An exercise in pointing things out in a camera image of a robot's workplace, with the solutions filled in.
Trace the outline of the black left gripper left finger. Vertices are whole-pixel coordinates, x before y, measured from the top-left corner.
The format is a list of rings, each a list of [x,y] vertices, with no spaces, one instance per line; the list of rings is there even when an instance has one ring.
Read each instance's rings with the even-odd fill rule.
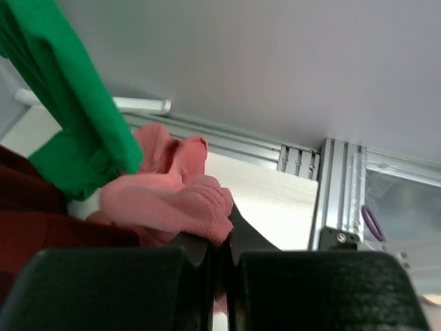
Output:
[[[2,330],[210,330],[209,241],[38,252],[1,307]]]

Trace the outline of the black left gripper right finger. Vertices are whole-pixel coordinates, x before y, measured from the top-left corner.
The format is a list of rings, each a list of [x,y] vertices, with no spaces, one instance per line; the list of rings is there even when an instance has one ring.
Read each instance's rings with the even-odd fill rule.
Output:
[[[284,252],[232,210],[226,248],[230,330],[428,330],[407,273],[389,254]]]

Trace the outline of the pink t shirt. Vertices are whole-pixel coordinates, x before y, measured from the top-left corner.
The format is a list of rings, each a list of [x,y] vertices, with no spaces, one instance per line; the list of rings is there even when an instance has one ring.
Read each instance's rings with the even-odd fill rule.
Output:
[[[99,209],[87,220],[136,230],[146,244],[186,232],[220,246],[233,228],[234,202],[227,188],[205,174],[206,139],[175,139],[158,123],[133,135],[143,150],[141,167],[103,186]]]

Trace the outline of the green t shirt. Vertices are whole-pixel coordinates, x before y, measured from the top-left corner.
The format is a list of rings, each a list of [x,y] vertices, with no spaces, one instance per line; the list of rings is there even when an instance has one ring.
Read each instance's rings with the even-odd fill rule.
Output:
[[[2,1],[1,55],[61,127],[30,162],[68,201],[139,170],[142,150],[56,2]]]

